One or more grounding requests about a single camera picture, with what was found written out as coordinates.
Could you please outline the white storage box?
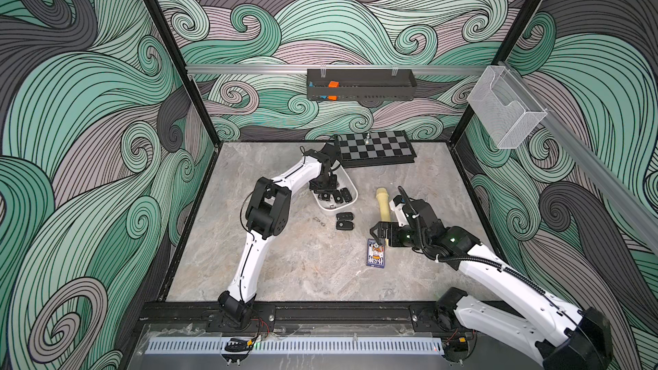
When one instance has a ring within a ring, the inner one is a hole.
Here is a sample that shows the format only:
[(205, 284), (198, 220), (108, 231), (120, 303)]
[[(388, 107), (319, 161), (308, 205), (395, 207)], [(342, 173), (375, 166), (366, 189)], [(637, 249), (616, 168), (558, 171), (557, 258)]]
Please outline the white storage box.
[(336, 162), (327, 177), (309, 183), (320, 210), (327, 215), (348, 212), (359, 198), (355, 183), (339, 162)]

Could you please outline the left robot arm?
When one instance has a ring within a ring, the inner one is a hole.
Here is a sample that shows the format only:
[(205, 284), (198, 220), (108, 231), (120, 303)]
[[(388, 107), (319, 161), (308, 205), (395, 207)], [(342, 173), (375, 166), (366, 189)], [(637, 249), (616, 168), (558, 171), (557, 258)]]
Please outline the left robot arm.
[(258, 179), (241, 221), (246, 231), (243, 253), (235, 275), (218, 302), (226, 317), (240, 327), (250, 324), (260, 271), (267, 252), (290, 219), (293, 196), (303, 188), (321, 191), (333, 188), (339, 156), (327, 147), (309, 149), (289, 170), (274, 178)]

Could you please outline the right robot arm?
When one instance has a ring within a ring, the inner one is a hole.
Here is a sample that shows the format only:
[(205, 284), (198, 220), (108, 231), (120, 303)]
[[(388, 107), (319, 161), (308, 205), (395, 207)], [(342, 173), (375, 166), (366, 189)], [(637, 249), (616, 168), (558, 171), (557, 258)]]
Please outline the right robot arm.
[(370, 230), (373, 242), (409, 248), (452, 267), (500, 298), (485, 303), (461, 289), (449, 289), (435, 306), (440, 328), (469, 329), (497, 339), (545, 369), (606, 369), (613, 360), (608, 318), (546, 291), (509, 266), (478, 237), (459, 226), (447, 227), (424, 200), (400, 193), (376, 195), (380, 220)]

